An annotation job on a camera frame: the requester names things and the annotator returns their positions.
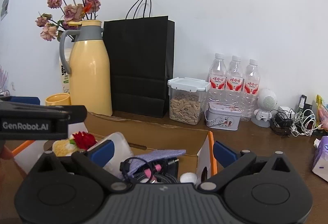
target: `white robot figurine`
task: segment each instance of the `white robot figurine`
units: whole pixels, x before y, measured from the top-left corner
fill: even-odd
[[[272,117],[271,110],[275,108],[277,104],[277,97],[275,93],[269,89],[262,89],[259,91],[257,97],[258,109],[254,111],[252,122],[260,127],[270,127],[269,119]]]

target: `thermos handle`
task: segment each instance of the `thermos handle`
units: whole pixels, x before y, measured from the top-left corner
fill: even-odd
[[[63,64],[63,67],[67,74],[71,73],[71,68],[69,67],[69,64],[66,62],[66,59],[65,59],[65,54],[64,54],[65,38],[67,35],[79,35],[80,32],[81,32],[80,30],[66,30],[62,33],[62,35],[60,37],[59,55],[60,55],[60,60]]]

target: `yellow cup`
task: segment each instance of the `yellow cup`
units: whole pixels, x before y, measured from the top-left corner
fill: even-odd
[[[46,105],[71,105],[69,93],[57,93],[50,95],[45,100]]]

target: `plastic food container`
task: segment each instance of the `plastic food container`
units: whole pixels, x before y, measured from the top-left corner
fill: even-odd
[[[196,125],[204,111],[211,84],[192,78],[175,78],[167,83],[170,96],[170,119]]]
[[[237,130],[240,117],[240,108],[218,102],[209,102],[205,112],[206,125],[214,129]]]

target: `white bottle cap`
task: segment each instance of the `white bottle cap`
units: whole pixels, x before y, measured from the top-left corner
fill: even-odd
[[[251,65],[255,65],[255,66],[257,66],[257,65],[259,64],[259,62],[258,62],[257,60],[255,60],[255,59],[250,59],[250,60],[249,60],[249,63],[250,63]]]
[[[301,98],[301,101],[300,101],[300,104],[299,104],[299,108],[304,108],[304,101],[305,101],[305,98],[304,97],[302,97]]]
[[[224,59],[224,54],[216,53],[215,58]]]
[[[193,183],[194,185],[196,185],[197,175],[192,172],[183,173],[180,176],[180,182],[181,183]]]
[[[241,58],[239,56],[232,56],[232,60],[241,61]]]

